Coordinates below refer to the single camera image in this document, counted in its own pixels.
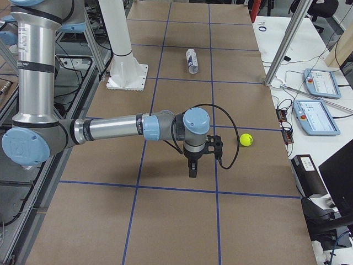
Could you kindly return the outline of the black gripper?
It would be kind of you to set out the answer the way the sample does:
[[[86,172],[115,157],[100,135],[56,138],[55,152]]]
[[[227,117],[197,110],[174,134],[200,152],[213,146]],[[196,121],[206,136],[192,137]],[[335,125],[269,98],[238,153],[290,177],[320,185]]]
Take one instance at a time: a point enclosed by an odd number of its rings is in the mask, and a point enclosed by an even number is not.
[[[186,148],[183,148],[183,153],[184,153],[184,156],[188,159],[189,177],[196,178],[197,161],[204,155],[205,149],[202,149],[201,151],[198,151],[198,152],[191,152]]]

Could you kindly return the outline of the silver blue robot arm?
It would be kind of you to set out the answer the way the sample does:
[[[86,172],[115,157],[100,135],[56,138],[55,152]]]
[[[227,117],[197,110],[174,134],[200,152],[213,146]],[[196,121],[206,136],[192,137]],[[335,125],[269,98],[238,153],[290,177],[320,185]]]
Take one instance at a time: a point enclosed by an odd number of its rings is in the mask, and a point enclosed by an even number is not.
[[[207,152],[210,117],[193,107],[183,114],[163,110],[112,119],[58,119],[54,115],[55,37],[58,30],[83,32],[83,1],[12,1],[18,23],[19,106],[2,149],[13,162],[33,166],[74,145],[142,135],[148,141],[178,140],[190,177]]]

